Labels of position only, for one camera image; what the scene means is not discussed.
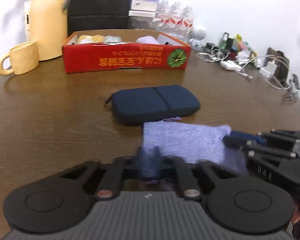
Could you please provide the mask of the red cardboard box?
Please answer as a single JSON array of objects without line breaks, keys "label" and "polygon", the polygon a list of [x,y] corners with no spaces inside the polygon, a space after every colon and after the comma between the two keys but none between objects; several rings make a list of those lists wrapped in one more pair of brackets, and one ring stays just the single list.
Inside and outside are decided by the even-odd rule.
[{"label": "red cardboard box", "polygon": [[[77,44],[81,35],[119,36],[118,43]],[[136,40],[153,36],[160,44],[141,44]],[[106,29],[76,31],[63,44],[65,71],[70,73],[141,69],[185,69],[191,47],[166,33],[147,29]]]}]

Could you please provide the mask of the lavender cloth pouch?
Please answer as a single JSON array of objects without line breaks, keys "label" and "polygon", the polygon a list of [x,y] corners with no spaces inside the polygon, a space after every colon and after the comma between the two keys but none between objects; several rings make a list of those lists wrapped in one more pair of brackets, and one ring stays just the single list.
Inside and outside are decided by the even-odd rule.
[{"label": "lavender cloth pouch", "polygon": [[181,122],[147,122],[143,125],[143,149],[151,155],[155,147],[163,156],[183,158],[187,163],[208,160],[235,172],[248,174],[243,156],[223,143],[231,127]]}]

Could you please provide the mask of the pack of water bottles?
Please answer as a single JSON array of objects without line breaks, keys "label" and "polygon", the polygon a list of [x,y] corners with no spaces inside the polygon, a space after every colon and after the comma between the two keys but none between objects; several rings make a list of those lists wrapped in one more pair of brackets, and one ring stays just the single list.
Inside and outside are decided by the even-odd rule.
[{"label": "pack of water bottles", "polygon": [[192,7],[185,7],[179,3],[169,6],[168,1],[161,1],[157,10],[157,31],[177,38],[185,38],[192,30],[194,14]]}]

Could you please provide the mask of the pale green plush toy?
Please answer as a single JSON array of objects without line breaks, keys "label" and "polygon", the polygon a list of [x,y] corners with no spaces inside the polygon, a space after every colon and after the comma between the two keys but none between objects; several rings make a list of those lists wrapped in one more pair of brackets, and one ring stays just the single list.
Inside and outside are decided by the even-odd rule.
[{"label": "pale green plush toy", "polygon": [[122,42],[122,39],[119,36],[108,35],[104,37],[104,43],[118,43],[118,42]]}]

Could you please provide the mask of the black paper shopping bag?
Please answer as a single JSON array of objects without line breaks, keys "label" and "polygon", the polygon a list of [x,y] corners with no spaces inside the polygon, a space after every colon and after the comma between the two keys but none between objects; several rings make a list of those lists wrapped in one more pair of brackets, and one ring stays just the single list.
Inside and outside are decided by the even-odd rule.
[{"label": "black paper shopping bag", "polygon": [[68,34],[98,29],[127,29],[130,0],[71,0]]}]

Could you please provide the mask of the yellow ceramic mug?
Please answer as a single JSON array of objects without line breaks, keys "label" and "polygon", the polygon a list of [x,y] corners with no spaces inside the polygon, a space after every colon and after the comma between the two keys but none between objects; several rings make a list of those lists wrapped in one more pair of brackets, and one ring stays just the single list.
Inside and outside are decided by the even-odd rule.
[{"label": "yellow ceramic mug", "polygon": [[[10,59],[11,69],[5,69],[3,63]],[[36,41],[21,43],[12,49],[0,60],[0,75],[22,75],[32,71],[39,65],[38,47]]]}]

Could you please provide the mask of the yellow white plush toy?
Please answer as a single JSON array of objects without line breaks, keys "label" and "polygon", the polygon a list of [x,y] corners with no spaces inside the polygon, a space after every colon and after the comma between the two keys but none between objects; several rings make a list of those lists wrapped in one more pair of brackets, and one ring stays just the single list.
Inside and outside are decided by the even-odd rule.
[{"label": "yellow white plush toy", "polygon": [[102,35],[81,35],[77,39],[77,44],[87,44],[87,43],[104,43],[106,38]]}]

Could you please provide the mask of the white round lamp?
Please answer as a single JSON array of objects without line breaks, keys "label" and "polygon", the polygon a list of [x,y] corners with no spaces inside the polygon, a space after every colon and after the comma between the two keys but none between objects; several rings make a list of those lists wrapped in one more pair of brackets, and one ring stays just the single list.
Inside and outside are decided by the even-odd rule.
[{"label": "white round lamp", "polygon": [[205,46],[204,39],[206,38],[206,31],[202,29],[193,29],[190,33],[190,46],[194,50],[202,50]]}]

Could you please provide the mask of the purple white tissue box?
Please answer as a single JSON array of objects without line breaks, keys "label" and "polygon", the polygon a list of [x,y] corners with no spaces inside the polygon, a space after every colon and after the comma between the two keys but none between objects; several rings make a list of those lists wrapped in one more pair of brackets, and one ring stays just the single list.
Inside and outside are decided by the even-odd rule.
[{"label": "purple white tissue box", "polygon": [[155,18],[159,0],[130,0],[130,17]]}]

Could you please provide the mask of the purple plush toy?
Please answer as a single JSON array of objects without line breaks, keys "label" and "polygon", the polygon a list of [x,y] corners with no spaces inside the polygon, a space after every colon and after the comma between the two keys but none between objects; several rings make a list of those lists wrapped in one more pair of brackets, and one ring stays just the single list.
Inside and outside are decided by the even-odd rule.
[{"label": "purple plush toy", "polygon": [[157,41],[156,38],[154,38],[153,36],[143,36],[140,37],[136,40],[136,43],[141,43],[141,44],[160,44],[160,42]]}]

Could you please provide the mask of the white carton behind jug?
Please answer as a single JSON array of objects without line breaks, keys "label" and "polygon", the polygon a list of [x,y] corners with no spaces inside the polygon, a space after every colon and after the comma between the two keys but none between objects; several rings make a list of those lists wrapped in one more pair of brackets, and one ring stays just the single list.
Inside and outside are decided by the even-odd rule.
[{"label": "white carton behind jug", "polygon": [[31,7],[31,1],[26,1],[24,2],[24,21],[25,21],[25,35],[26,35],[26,40],[30,41],[30,17],[29,17],[29,12],[30,12],[30,7]]}]

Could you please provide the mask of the small bottles cluster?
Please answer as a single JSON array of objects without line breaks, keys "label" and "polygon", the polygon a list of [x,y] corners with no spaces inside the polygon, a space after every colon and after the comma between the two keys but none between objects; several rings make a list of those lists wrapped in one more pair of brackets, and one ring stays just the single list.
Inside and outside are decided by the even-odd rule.
[{"label": "small bottles cluster", "polygon": [[243,59],[254,59],[258,56],[258,53],[252,48],[252,46],[244,41],[241,35],[237,34],[234,38],[230,37],[230,34],[224,32],[220,41],[219,48],[226,52],[227,59],[235,60],[236,56]]}]

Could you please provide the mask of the dark blue zip pouch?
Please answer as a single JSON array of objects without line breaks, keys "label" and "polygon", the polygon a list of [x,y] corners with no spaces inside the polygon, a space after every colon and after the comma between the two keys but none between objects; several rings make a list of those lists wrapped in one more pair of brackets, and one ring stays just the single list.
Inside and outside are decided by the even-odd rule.
[{"label": "dark blue zip pouch", "polygon": [[190,116],[200,109],[199,100],[180,85],[123,89],[111,94],[115,119],[126,126]]}]

